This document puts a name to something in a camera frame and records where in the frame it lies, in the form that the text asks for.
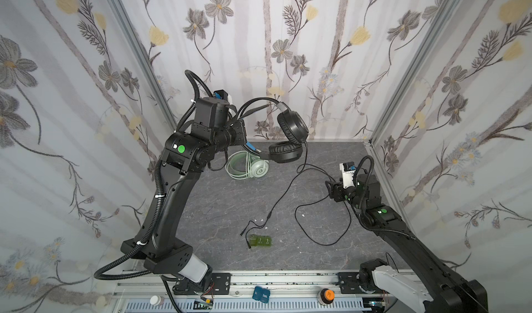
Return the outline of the mint green headphones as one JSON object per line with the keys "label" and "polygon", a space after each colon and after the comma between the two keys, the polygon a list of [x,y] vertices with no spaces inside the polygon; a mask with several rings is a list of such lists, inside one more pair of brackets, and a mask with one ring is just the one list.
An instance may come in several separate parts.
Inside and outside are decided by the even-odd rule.
{"label": "mint green headphones", "polygon": [[228,176],[234,180],[246,180],[264,177],[269,169],[269,161],[247,151],[233,153],[224,167]]}

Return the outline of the black and blue headphones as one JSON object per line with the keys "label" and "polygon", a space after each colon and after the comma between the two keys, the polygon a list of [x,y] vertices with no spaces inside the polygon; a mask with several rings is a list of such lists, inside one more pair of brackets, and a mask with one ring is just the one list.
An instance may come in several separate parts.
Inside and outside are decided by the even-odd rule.
{"label": "black and blue headphones", "polygon": [[303,144],[306,144],[309,130],[304,123],[304,120],[299,115],[290,109],[284,102],[277,101],[270,97],[252,98],[247,101],[237,112],[237,119],[244,119],[254,112],[266,108],[267,105],[247,110],[248,107],[258,101],[272,102],[276,108],[280,110],[277,116],[277,122],[281,131],[285,134],[287,141],[281,141],[269,146],[268,151],[262,151],[255,148],[251,143],[246,142],[243,148],[250,154],[259,157],[265,161],[273,161],[275,163],[291,163],[297,161],[303,154]]}

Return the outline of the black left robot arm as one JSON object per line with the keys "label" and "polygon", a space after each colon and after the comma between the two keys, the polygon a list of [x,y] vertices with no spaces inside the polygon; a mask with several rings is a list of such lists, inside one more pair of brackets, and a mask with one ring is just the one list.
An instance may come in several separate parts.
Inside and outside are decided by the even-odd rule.
{"label": "black left robot arm", "polygon": [[218,152],[245,141],[241,121],[231,122],[228,101],[206,97],[196,102],[190,132],[184,128],[166,140],[156,164],[156,192],[138,234],[123,242],[121,252],[142,260],[153,274],[180,275],[193,283],[209,276],[191,245],[177,238],[177,227],[194,185]]}

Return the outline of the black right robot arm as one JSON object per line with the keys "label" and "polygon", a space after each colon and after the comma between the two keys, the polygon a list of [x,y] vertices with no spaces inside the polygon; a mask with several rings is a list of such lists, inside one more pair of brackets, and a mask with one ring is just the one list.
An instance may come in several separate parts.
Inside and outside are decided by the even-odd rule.
{"label": "black right robot arm", "polygon": [[368,184],[355,180],[326,181],[329,198],[351,206],[360,225],[381,237],[411,267],[425,286],[429,299],[421,300],[421,312],[487,312],[486,289],[476,280],[467,281],[436,257],[408,228],[392,207],[382,203],[380,183],[363,175]]}

